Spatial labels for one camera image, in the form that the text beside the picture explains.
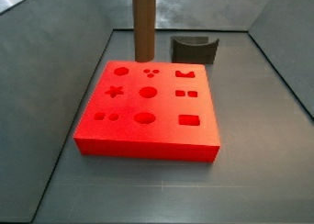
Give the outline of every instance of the gray floor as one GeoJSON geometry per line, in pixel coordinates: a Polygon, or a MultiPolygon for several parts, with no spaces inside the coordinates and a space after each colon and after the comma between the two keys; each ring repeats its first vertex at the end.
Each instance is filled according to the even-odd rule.
{"type": "MultiPolygon", "coordinates": [[[[69,135],[36,222],[314,222],[312,120],[287,86],[246,33],[159,31],[156,62],[173,35],[220,38],[215,163],[83,157],[69,135]]],[[[116,31],[88,95],[105,62],[132,59],[132,32],[116,31]]]]}

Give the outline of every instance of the wooden rod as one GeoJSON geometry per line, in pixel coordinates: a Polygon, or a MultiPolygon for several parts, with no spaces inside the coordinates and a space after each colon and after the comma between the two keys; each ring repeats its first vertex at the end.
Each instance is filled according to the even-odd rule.
{"type": "Polygon", "coordinates": [[[132,0],[135,61],[155,57],[156,0],[132,0]]]}

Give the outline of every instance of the red shape sorter box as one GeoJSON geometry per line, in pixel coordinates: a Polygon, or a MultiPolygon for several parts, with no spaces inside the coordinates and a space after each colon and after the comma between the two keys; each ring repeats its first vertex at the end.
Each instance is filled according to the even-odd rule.
{"type": "Polygon", "coordinates": [[[81,154],[212,162],[220,141],[203,65],[108,62],[73,139],[81,154]]]}

